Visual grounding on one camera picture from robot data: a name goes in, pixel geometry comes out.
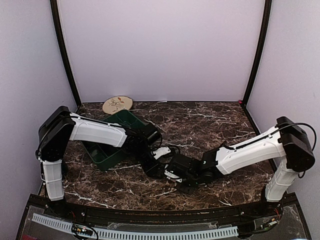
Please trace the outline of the green plastic divider tray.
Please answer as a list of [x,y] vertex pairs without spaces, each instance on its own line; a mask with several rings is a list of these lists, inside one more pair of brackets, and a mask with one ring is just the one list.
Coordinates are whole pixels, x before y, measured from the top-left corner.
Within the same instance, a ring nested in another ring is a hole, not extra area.
[[[142,129],[147,125],[126,109],[120,110],[119,112],[105,118],[103,121],[134,130]],[[98,142],[83,141],[82,144],[97,168],[100,171],[107,171],[128,156],[128,154],[121,150],[121,138],[122,135],[107,132],[99,135]]]

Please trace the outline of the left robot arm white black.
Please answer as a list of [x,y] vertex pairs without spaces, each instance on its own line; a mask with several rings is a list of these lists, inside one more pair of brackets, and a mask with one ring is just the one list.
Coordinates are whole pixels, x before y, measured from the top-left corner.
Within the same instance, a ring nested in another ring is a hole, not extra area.
[[83,117],[60,106],[39,128],[39,144],[35,156],[40,161],[43,182],[51,203],[51,210],[60,218],[67,218],[70,206],[63,201],[63,157],[70,141],[85,141],[120,148],[132,154],[144,173],[154,179],[175,178],[160,158],[172,156],[174,146],[156,149],[152,144],[162,135],[152,123],[131,126],[122,122],[106,122]]

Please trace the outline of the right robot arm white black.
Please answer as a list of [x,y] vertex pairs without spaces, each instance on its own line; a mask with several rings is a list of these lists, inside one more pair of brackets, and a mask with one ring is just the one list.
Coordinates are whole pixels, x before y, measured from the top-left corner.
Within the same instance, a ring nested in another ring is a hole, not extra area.
[[206,151],[201,160],[177,153],[164,169],[164,174],[185,192],[199,184],[210,184],[244,167],[270,159],[281,163],[262,192],[262,201],[255,205],[255,213],[266,217],[275,208],[299,173],[315,164],[313,147],[302,123],[294,123],[282,116],[277,124],[264,133],[238,144]]

